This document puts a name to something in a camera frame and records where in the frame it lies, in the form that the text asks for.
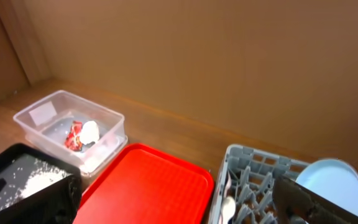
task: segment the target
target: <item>red tray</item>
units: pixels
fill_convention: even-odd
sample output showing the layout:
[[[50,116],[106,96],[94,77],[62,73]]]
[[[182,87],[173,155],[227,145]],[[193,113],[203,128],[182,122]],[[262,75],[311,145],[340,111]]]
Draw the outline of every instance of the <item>red tray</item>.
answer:
[[[196,165],[128,145],[83,194],[74,224],[200,223],[213,187]]]

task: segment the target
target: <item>light blue plate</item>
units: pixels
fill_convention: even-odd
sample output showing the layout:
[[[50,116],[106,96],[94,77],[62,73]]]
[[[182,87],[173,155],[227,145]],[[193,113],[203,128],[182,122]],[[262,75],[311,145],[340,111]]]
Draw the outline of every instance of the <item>light blue plate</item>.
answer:
[[[296,182],[358,216],[358,173],[338,159],[310,164]]]

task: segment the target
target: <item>clear plastic container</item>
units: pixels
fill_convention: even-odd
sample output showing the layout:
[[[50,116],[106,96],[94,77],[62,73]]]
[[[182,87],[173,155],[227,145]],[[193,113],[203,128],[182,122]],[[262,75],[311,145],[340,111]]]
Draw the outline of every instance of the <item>clear plastic container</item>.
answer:
[[[26,139],[41,150],[81,170],[91,178],[97,174],[127,143],[124,115],[67,91],[59,90],[15,114],[26,132]],[[65,139],[73,121],[95,121],[100,139],[81,152],[67,149]]]

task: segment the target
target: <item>red wrapper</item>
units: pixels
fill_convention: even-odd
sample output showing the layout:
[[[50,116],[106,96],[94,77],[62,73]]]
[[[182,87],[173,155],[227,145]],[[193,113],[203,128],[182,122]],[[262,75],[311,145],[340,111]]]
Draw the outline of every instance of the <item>red wrapper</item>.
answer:
[[[70,133],[65,141],[65,146],[72,151],[81,151],[82,143],[80,142],[80,134],[82,130],[82,123],[79,121],[73,121],[73,124],[70,128]]]

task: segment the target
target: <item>gray dish rack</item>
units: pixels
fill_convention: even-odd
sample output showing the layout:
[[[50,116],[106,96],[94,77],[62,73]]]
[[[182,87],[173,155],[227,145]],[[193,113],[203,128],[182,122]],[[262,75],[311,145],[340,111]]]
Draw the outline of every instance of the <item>gray dish rack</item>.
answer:
[[[218,224],[227,174],[230,195],[236,201],[233,224],[277,224],[272,189],[275,178],[284,175],[295,180],[307,162],[237,144],[227,148],[219,169],[208,224]]]

